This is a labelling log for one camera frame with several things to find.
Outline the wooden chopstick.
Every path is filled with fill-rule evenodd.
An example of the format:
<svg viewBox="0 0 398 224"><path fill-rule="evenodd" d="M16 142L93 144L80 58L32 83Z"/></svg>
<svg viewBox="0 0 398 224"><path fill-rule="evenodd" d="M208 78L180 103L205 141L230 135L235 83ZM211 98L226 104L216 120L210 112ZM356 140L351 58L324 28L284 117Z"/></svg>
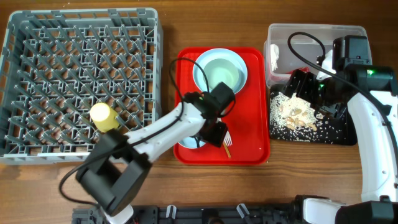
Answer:
<svg viewBox="0 0 398 224"><path fill-rule="evenodd" d="M225 142L223 142L223 147L224 147L224 149L225 149L225 152L226 152L226 154L227 154L227 157L230 159L230 158L231 158L231 154L230 154L229 149L228 149L228 146L227 146L227 144L226 144Z"/></svg>

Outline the red sauce packet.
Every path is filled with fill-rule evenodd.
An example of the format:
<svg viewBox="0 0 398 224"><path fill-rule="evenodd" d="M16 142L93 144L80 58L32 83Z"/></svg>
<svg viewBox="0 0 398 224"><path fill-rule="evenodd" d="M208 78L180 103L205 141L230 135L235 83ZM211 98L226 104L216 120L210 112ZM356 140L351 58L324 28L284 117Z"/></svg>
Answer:
<svg viewBox="0 0 398 224"><path fill-rule="evenodd" d="M294 73L308 73L309 71L310 69L308 67L300 67L289 71L288 74L293 75Z"/></svg>

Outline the yellow plastic cup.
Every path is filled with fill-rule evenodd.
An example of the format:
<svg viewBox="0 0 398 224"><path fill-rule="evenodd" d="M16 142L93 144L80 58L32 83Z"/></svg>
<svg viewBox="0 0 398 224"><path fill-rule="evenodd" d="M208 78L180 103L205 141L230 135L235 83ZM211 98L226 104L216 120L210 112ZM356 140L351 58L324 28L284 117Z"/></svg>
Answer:
<svg viewBox="0 0 398 224"><path fill-rule="evenodd" d="M90 109L90 118L97 130L102 133L119 127L117 115L117 112L106 103L96 103Z"/></svg>

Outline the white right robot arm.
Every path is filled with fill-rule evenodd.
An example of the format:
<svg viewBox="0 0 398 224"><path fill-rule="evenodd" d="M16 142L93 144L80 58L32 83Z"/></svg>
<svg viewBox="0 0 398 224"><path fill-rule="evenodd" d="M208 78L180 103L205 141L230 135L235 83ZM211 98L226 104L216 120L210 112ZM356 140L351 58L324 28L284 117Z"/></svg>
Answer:
<svg viewBox="0 0 398 224"><path fill-rule="evenodd" d="M351 64L329 78L294 70L283 87L320 109L334 113L344 104L354 124L363 172L361 202L343 205L304 196L306 223L397 223L397 81L389 67Z"/></svg>

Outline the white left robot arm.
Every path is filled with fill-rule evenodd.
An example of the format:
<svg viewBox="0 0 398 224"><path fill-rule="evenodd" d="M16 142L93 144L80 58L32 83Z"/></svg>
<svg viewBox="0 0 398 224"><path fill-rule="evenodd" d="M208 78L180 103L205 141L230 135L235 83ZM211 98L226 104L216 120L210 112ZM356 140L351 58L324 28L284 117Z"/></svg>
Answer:
<svg viewBox="0 0 398 224"><path fill-rule="evenodd" d="M137 131L107 131L95 145L76 180L98 203L108 223L127 223L136 197L153 163L181 140L191 137L221 147L227 132L219 121L235 104L232 93L192 92L169 114Z"/></svg>

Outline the light blue bowl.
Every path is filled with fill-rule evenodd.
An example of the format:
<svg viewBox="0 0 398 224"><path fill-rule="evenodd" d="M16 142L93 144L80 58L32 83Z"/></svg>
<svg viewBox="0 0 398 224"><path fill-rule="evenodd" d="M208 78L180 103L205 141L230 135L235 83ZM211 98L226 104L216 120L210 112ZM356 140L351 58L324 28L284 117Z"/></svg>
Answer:
<svg viewBox="0 0 398 224"><path fill-rule="evenodd" d="M187 149L197 149L199 147L204 146L206 143L203 141L197 141L197 139L192 137L184 138L183 140L178 142L182 147Z"/></svg>

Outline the white napkin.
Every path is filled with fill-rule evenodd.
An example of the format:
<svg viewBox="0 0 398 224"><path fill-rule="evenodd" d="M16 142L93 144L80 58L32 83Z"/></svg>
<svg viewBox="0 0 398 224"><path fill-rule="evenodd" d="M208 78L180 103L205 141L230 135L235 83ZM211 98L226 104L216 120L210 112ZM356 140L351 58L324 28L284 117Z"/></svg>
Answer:
<svg viewBox="0 0 398 224"><path fill-rule="evenodd" d="M275 71L278 69L277 61L279 59L279 47L276 44L270 44L270 56L271 56L271 70Z"/></svg>

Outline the green bowl with rice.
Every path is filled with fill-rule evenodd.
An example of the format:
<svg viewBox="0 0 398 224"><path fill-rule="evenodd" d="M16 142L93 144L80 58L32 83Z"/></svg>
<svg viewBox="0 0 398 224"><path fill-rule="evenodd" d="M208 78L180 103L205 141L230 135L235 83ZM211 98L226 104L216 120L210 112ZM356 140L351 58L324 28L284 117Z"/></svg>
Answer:
<svg viewBox="0 0 398 224"><path fill-rule="evenodd" d="M229 60L223 58L214 59L205 65L204 71L211 89L214 89L221 82L228 85L231 89L234 89L238 84L239 70Z"/></svg>

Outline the white plastic fork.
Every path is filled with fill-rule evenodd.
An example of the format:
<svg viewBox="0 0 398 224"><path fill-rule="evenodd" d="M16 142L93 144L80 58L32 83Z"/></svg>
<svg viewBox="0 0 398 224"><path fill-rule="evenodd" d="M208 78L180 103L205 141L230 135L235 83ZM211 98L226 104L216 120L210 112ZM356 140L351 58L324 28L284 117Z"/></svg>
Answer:
<svg viewBox="0 0 398 224"><path fill-rule="evenodd" d="M233 144L230 132L227 131L223 141L227 146L231 146Z"/></svg>

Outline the light blue plate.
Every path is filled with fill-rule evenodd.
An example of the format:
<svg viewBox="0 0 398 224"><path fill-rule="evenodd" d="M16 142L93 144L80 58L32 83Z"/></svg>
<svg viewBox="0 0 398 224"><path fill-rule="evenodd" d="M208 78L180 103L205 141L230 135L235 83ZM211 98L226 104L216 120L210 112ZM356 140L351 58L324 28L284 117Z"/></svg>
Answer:
<svg viewBox="0 0 398 224"><path fill-rule="evenodd" d="M230 62L234 63L237 69L239 70L238 84L234 89L232 89L234 94L237 94L239 91L243 89L243 87L246 84L246 81L248 79L248 68L243 58L239 56L236 52L233 52L232 50L229 49L215 48L207 50L196 59L195 63L197 63L198 66L194 64L192 69L193 80L196 86L201 91L212 90L209 87L204 68L208 62L218 58L229 60Z"/></svg>

